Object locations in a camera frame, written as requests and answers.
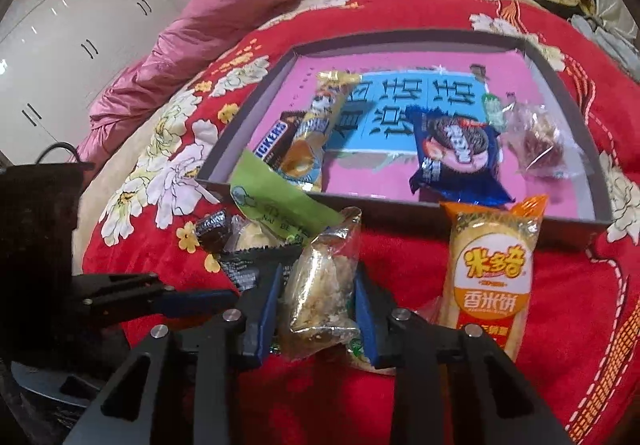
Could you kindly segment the black green pea packet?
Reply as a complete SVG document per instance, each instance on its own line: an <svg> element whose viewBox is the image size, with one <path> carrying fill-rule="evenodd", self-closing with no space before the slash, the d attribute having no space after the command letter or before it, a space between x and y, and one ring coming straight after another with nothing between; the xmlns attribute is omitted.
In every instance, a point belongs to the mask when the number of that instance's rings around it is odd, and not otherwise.
<svg viewBox="0 0 640 445"><path fill-rule="evenodd" d="M302 245L250 248L224 252L218 257L218 262L235 288L243 293L257 285L260 272L268 266L280 265L283 283L287 283L292 268L302 251Z"/></svg>

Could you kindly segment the clear golden snack packet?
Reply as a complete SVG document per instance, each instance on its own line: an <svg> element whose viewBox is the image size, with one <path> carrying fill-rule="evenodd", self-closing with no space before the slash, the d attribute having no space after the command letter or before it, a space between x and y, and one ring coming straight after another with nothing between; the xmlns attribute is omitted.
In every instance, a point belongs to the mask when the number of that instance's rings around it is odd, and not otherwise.
<svg viewBox="0 0 640 445"><path fill-rule="evenodd" d="M361 210L352 206L342 220L309 241L286 283L278 327L280 352L292 361L359 335L350 315L361 246Z"/></svg>

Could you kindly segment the green snack packet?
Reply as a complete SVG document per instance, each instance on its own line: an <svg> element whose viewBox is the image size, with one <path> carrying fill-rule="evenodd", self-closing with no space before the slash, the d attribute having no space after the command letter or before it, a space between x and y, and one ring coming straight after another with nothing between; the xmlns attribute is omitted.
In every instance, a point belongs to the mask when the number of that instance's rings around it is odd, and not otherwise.
<svg viewBox="0 0 640 445"><path fill-rule="evenodd" d="M248 149L233 169L230 194L245 217L288 243L308 243L344 220L340 212L288 183Z"/></svg>

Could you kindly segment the yellow cartoon snack bar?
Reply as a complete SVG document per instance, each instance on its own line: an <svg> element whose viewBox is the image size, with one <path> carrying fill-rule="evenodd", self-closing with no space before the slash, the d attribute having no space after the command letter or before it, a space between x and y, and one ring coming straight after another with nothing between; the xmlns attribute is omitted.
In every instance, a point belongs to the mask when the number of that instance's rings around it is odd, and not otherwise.
<svg viewBox="0 0 640 445"><path fill-rule="evenodd" d="M324 146L347 97L360 82L359 73L331 70L318 74L310 107L278 168L288 183L303 191L322 191Z"/></svg>

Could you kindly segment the Snickers bar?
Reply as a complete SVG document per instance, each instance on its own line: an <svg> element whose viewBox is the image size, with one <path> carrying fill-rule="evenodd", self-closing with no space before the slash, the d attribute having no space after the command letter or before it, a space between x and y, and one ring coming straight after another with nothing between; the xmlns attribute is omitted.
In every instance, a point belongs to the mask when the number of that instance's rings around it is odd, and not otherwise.
<svg viewBox="0 0 640 445"><path fill-rule="evenodd" d="M253 149L254 155L278 171L305 114L305 111L283 111Z"/></svg>

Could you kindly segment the blue Oreo cookie packet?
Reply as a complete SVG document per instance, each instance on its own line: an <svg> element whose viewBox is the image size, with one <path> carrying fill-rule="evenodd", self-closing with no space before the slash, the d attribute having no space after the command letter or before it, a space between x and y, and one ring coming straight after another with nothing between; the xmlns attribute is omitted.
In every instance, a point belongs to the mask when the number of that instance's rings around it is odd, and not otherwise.
<svg viewBox="0 0 640 445"><path fill-rule="evenodd" d="M429 189L452 202L503 206L513 198L499 179L499 133L495 127L442 110L409 106L418 169L412 192Z"/></svg>

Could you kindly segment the small dark wrapped candy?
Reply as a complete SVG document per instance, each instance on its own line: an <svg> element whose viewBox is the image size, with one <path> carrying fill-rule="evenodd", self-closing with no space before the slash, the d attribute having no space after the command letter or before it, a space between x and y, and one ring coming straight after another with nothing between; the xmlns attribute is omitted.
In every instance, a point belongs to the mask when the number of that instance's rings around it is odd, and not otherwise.
<svg viewBox="0 0 640 445"><path fill-rule="evenodd" d="M194 225L200 246L210 254L219 254L232 234L231 216L225 210L207 214Z"/></svg>

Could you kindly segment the orange rice cracker packet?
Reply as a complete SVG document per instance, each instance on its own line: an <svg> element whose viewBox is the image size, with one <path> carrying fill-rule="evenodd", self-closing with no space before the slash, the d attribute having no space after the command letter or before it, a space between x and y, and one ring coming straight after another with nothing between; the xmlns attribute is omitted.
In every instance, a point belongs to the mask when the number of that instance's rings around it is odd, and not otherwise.
<svg viewBox="0 0 640 445"><path fill-rule="evenodd" d="M477 324L518 357L532 295L534 251L548 197L526 198L500 210L444 202L451 222L447 274L437 324Z"/></svg>

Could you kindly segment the grey shallow tray box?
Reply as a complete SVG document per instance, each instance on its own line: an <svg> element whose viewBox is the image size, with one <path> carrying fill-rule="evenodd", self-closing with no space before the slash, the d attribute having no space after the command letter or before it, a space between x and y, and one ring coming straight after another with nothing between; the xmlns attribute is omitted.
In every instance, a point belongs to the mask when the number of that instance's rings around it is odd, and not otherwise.
<svg viewBox="0 0 640 445"><path fill-rule="evenodd" d="M409 106L436 107L470 119L512 102L546 108L570 145L564 162L572 175L528 177L514 153L499 156L501 185L514 200L549 198L541 236L583 245L612 220L598 150L559 75L529 41L482 31L402 30L329 38L288 50L247 96L207 156L198 183L228 198L230 178L244 150L264 152L281 137L281 114L306 109L317 74L361 75L330 137L323 185L316 201L333 209L356 206L366 221L415 233L436 233L446 216L433 191L415 192L418 167Z"/></svg>

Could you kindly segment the red floral blanket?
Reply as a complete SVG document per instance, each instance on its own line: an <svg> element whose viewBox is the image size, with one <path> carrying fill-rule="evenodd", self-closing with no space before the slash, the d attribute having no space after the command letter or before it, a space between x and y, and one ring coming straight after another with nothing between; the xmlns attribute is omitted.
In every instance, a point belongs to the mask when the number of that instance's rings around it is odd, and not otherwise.
<svg viewBox="0 0 640 445"><path fill-rule="evenodd" d="M94 228L82 260L88 274L154 272L180 290L231 287L213 257L196 249L198 216L219 210L192 184L206 145L194 126L224 131L255 88L214 86L240 62L266 57L272 69L290 47L363 32L456 29L531 40L585 113L600 151L614 224L585 251L536 250L532 301L516 365L577 444L604 444L627 410L639 423L639 85L566 21L508 0L332 0L250 32L178 94L180 142L151 136L134 149ZM442 292L447 243L364 228L368 272L417 309ZM387 444L394 380L345 364L331 350L286 361L271 356L240 376L240 430L247 444Z"/></svg>

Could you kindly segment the clear red candy packet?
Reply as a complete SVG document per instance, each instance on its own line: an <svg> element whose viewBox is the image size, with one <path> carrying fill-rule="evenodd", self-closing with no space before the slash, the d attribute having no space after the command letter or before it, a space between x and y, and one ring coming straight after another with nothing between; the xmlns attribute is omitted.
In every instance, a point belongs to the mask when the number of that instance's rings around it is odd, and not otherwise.
<svg viewBox="0 0 640 445"><path fill-rule="evenodd" d="M551 180L587 173L582 148L546 106L513 101L503 109L503 118L503 137L521 174Z"/></svg>

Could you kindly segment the pink quilt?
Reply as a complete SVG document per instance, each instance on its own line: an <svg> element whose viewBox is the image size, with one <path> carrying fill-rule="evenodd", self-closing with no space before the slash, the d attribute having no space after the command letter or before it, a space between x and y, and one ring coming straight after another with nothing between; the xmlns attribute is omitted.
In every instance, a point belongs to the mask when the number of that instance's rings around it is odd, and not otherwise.
<svg viewBox="0 0 640 445"><path fill-rule="evenodd" d="M157 37L151 51L130 64L93 101L90 132L80 160L101 168L123 142L180 87L248 32L299 0L191 0Z"/></svg>

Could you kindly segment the white wardrobe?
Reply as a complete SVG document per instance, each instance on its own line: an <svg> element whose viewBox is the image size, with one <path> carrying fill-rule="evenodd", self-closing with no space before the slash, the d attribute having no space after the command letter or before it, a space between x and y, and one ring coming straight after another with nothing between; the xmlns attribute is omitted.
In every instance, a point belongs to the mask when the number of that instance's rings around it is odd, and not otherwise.
<svg viewBox="0 0 640 445"><path fill-rule="evenodd" d="M169 0L15 0L1 21L2 153L21 164L79 144L93 101L176 13Z"/></svg>

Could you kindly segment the cream satin curtain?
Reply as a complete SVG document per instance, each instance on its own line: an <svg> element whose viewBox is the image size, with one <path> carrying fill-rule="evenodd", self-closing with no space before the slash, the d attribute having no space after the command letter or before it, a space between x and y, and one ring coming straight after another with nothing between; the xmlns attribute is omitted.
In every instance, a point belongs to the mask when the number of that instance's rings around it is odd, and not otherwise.
<svg viewBox="0 0 640 445"><path fill-rule="evenodd" d="M594 0L594 9L590 18L594 32L605 32L636 44L639 26L623 0Z"/></svg>

